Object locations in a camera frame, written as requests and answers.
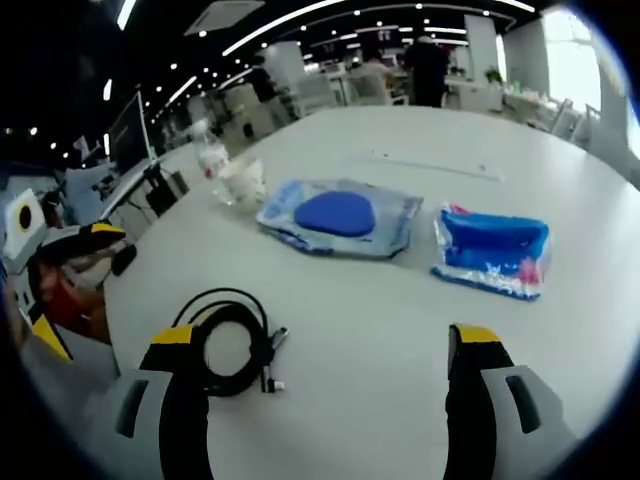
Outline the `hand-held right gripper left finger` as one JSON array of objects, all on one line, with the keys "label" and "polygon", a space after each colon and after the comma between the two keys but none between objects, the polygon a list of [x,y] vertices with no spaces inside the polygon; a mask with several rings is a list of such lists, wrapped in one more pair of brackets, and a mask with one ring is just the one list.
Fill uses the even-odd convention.
[{"label": "hand-held right gripper left finger", "polygon": [[208,400],[196,382],[196,333],[153,337],[138,369],[87,406],[84,448],[106,479],[211,479]]}]

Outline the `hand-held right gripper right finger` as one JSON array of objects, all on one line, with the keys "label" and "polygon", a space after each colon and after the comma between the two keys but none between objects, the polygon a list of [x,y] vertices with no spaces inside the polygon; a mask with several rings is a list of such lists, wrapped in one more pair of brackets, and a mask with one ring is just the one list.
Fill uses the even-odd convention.
[{"label": "hand-held right gripper right finger", "polygon": [[559,396],[490,329],[449,327],[446,479],[544,479],[576,439]]}]

